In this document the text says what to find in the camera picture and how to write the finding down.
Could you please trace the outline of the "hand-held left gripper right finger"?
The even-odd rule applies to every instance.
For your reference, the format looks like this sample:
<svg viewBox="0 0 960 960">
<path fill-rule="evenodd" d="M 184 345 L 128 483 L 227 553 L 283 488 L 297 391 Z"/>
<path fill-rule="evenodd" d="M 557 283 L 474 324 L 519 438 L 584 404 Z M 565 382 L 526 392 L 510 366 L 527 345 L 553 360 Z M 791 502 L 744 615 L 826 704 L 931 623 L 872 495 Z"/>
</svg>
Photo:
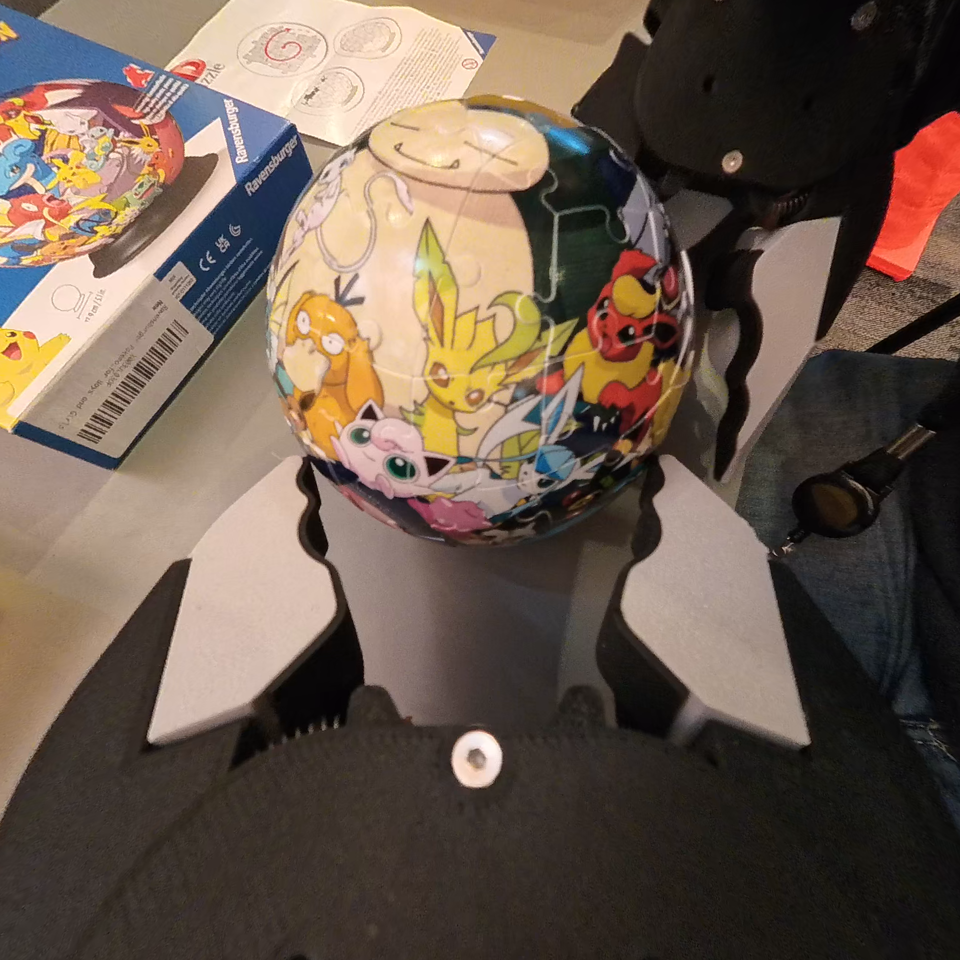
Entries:
<svg viewBox="0 0 960 960">
<path fill-rule="evenodd" d="M 616 724 L 689 745 L 717 723 L 806 748 L 767 550 L 753 528 L 672 456 L 652 463 L 639 506 L 596 641 Z"/>
</svg>

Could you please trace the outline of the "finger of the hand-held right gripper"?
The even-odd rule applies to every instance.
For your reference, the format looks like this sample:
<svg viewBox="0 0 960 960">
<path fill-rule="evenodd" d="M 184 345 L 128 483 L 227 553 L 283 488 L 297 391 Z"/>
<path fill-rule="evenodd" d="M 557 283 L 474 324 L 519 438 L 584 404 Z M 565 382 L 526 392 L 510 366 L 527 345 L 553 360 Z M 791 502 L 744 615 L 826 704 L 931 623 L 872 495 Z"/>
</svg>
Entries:
<svg viewBox="0 0 960 960">
<path fill-rule="evenodd" d="M 733 482 L 819 337 L 839 217 L 696 218 L 696 474 Z"/>
</svg>

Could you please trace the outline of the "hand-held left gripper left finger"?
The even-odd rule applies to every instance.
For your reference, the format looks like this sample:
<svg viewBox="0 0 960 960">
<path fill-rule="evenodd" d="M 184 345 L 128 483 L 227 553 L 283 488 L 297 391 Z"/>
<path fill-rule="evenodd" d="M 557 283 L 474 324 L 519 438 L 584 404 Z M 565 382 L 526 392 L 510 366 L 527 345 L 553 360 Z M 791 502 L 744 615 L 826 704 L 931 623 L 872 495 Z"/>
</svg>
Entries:
<svg viewBox="0 0 960 960">
<path fill-rule="evenodd" d="M 282 460 L 189 554 L 147 740 L 237 721 L 291 735 L 346 715 L 364 659 L 312 463 Z"/>
</svg>

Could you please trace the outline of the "colourful puzzle ball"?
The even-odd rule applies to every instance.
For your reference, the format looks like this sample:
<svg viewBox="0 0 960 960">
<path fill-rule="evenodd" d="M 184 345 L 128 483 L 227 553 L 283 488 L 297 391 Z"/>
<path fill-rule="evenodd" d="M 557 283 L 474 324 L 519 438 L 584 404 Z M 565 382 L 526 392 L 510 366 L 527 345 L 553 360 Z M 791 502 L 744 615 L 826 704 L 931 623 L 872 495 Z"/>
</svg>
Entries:
<svg viewBox="0 0 960 960">
<path fill-rule="evenodd" d="M 638 479 L 694 360 L 687 256 L 605 133 L 498 95 L 336 151 L 270 265 L 267 357 L 303 455 L 449 545 L 559 533 Z"/>
</svg>

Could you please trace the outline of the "blue puzzle box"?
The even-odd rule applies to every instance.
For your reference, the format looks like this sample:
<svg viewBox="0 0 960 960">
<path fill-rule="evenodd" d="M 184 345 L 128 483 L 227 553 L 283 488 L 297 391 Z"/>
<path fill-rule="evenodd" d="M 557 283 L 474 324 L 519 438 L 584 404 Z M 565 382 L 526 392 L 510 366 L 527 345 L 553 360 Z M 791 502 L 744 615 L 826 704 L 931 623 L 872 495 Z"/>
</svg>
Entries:
<svg viewBox="0 0 960 960">
<path fill-rule="evenodd" d="M 1 20 L 1 426 L 113 470 L 262 290 L 311 164 L 275 114 Z"/>
</svg>

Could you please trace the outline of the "black badge reel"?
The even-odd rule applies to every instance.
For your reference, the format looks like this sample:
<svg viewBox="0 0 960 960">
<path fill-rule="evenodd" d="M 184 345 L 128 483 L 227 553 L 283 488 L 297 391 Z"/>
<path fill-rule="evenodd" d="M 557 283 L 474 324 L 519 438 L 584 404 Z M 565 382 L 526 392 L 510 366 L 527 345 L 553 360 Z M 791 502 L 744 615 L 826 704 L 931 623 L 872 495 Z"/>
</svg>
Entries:
<svg viewBox="0 0 960 960">
<path fill-rule="evenodd" d="M 863 533 L 877 520 L 880 501 L 844 470 L 817 474 L 794 490 L 791 508 L 802 537 L 845 540 Z"/>
</svg>

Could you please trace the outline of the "person's blue jeans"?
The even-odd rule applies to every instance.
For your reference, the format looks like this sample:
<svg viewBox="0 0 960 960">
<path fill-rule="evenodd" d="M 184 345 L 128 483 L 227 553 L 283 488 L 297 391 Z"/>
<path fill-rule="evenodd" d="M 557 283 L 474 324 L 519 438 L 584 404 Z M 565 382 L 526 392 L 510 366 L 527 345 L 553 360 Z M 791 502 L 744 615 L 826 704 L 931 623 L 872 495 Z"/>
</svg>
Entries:
<svg viewBox="0 0 960 960">
<path fill-rule="evenodd" d="M 827 351 L 750 455 L 737 502 L 786 558 L 958 818 L 958 361 Z"/>
</svg>

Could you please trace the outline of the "red plastic part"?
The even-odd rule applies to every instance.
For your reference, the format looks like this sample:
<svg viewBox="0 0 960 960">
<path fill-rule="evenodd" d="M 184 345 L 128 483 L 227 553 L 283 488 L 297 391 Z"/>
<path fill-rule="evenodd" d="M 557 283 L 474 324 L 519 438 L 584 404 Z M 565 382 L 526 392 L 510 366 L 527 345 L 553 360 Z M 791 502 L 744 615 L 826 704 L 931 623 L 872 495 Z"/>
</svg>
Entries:
<svg viewBox="0 0 960 960">
<path fill-rule="evenodd" d="M 894 157 L 891 197 L 867 265 L 895 282 L 913 275 L 941 214 L 959 194 L 959 113 L 922 128 Z"/>
</svg>

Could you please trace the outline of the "white instruction sheet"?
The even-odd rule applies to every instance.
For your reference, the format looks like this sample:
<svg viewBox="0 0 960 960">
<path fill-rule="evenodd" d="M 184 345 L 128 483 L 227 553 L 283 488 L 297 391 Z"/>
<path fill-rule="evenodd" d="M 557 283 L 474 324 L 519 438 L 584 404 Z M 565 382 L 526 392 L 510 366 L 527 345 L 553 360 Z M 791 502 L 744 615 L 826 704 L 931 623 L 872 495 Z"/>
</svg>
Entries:
<svg viewBox="0 0 960 960">
<path fill-rule="evenodd" d="M 496 42 L 411 6 L 231 1 L 168 68 L 344 146 L 392 114 L 462 98 Z"/>
</svg>

